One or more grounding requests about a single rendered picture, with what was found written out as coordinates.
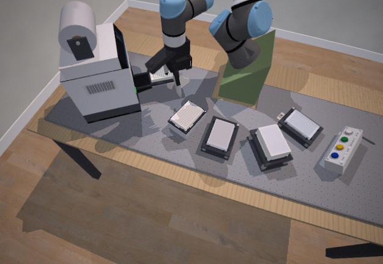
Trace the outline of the dark grey rectangular frame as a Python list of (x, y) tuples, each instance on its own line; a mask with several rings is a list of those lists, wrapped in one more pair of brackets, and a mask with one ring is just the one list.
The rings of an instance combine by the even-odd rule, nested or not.
[[(214, 123), (215, 123), (216, 119), (220, 119), (222, 121), (226, 121), (228, 123), (231, 123), (231, 124), (235, 125), (233, 133), (232, 133), (232, 136), (231, 136), (231, 139), (230, 139), (230, 142), (229, 142), (229, 145), (228, 145), (227, 151), (221, 150), (221, 149), (218, 149), (218, 148), (214, 148), (213, 146), (207, 145), (207, 141), (209, 139), (210, 133), (212, 131), (212, 128), (214, 126)], [(228, 160), (229, 157), (230, 157), (231, 151), (232, 151), (232, 147), (234, 145), (234, 141), (236, 139), (236, 135), (237, 135), (237, 131), (239, 129), (239, 126), (240, 126), (240, 124), (238, 124), (238, 123), (234, 123), (232, 121), (228, 121), (226, 119), (222, 119), (222, 118), (213, 116), (213, 118), (212, 118), (212, 120), (210, 122), (209, 128), (207, 130), (206, 136), (204, 137), (203, 143), (201, 145), (201, 151), (205, 152), (205, 153), (208, 153), (208, 154), (211, 154), (213, 156), (217, 156), (219, 158)]]
[(300, 143), (303, 147), (305, 147), (306, 149), (315, 141), (315, 139), (317, 138), (317, 136), (322, 132), (322, 130), (324, 129), (323, 127), (320, 126), (320, 128), (314, 133), (314, 135), (308, 140), (308, 138), (305, 138), (303, 135), (301, 135), (300, 133), (298, 133), (298, 131), (296, 131), (295, 129), (293, 129), (291, 126), (289, 126), (287, 124), (287, 122), (285, 123), (284, 121), (286, 120), (286, 118), (295, 110), (296, 108), (292, 107), (288, 112), (287, 114), (284, 115), (284, 117), (282, 117), (280, 120), (279, 120), (279, 123), (277, 124), (279, 126), (279, 128), (284, 131), (285, 133), (287, 133), (290, 137), (292, 137), (295, 141), (297, 141), (298, 143)]

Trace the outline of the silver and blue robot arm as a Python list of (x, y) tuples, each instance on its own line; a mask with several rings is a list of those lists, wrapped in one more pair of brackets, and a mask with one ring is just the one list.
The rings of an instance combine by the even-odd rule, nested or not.
[[(214, 0), (160, 0), (163, 43), (180, 47), (185, 43), (185, 23), (210, 9)], [(272, 10), (263, 0), (233, 0), (232, 13), (222, 11), (210, 24), (209, 32), (227, 53), (233, 68), (250, 65), (260, 54), (251, 38), (265, 34), (272, 24)], [(145, 66), (156, 73), (177, 53), (163, 47)]]

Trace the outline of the light grey roll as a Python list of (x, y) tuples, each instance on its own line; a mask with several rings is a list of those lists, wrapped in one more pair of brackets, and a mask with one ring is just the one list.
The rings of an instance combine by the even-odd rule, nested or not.
[(92, 51), (97, 46), (95, 13), (89, 5), (81, 1), (70, 1), (61, 9), (58, 41), (70, 54), (73, 53), (67, 40), (74, 36), (86, 36)]

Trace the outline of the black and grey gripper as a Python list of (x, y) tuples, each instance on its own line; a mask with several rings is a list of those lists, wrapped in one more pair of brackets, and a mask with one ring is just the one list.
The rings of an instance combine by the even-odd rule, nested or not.
[(188, 70), (192, 68), (192, 57), (190, 55), (190, 40), (187, 38), (187, 36), (185, 36), (185, 43), (180, 47), (173, 48), (165, 44), (164, 47), (169, 51), (175, 51), (177, 53), (163, 67), (166, 75), (168, 75), (168, 71), (173, 73), (173, 80), (175, 83), (176, 92), (180, 97), (182, 97), (181, 88), (189, 84), (190, 80), (189, 78), (184, 78), (182, 73), (178, 71), (184, 69)]

